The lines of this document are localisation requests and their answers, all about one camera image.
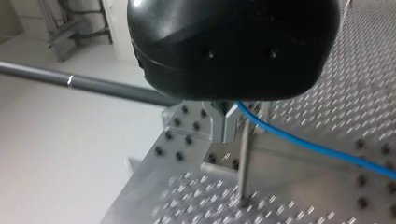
screw hole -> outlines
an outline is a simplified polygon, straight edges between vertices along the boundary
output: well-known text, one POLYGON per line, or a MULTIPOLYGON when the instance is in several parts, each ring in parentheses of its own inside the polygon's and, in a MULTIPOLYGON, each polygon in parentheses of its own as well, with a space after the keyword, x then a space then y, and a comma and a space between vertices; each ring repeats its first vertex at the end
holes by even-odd
POLYGON ((180 151, 176 153, 175 157, 177 161, 182 161, 184 159, 183 153, 180 151))
POLYGON ((189 109, 185 105, 183 105, 181 107, 181 111, 183 111, 183 114, 188 114, 189 113, 189 109))
POLYGON ((155 154, 157 154, 158 156, 163 155, 163 149, 161 147, 155 147, 155 154))
POLYGON ((166 132, 166 133, 165 133, 165 138, 166 138, 166 140, 172 140, 173 136, 172 136, 171 133, 166 132))
POLYGON ((213 49, 210 47, 202 47, 201 48, 201 55, 204 58, 212 59, 215 57, 215 54, 213 53, 213 49))
POLYGON ((356 148, 357 149, 362 149, 363 147, 364 147, 364 141, 363 141, 363 139, 358 139, 357 141, 356 141, 356 143, 355 143, 355 145, 356 145, 356 148))
POLYGON ((192 124, 192 128, 197 132, 201 128, 198 122, 194 122, 192 124))
POLYGON ((206 118, 206 116, 207 116, 207 113, 206 113, 206 111, 204 111, 204 110, 201 110, 201 118, 206 118))
POLYGON ((264 57, 274 59, 277 56, 277 48, 270 47, 262 51, 264 57))
POLYGON ((175 118, 174 119, 174 123, 175 123, 175 126, 180 126, 180 123, 181 123, 181 121, 180 121, 180 119, 178 119, 178 118, 175 118))

black dome cover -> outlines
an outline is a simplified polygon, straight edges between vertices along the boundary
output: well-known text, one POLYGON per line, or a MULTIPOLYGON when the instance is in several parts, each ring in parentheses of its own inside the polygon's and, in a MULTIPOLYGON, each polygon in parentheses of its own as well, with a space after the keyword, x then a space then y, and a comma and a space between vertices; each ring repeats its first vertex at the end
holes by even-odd
POLYGON ((337 0, 130 0, 136 57, 158 91, 193 100, 279 100, 317 81, 337 0))

metal post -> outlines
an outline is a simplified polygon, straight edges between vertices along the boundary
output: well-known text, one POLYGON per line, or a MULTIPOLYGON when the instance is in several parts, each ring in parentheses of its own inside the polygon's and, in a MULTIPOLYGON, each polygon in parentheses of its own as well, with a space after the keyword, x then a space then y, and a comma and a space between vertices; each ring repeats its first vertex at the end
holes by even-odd
POLYGON ((45 82, 69 89, 96 92, 151 105, 171 106, 181 102, 177 99, 168 98, 157 91, 15 63, 0 62, 0 74, 45 82))
POLYGON ((250 160, 250 121, 245 121, 245 127, 242 131, 240 163, 238 170, 238 194, 239 206, 248 205, 250 195, 248 193, 248 162, 250 160))

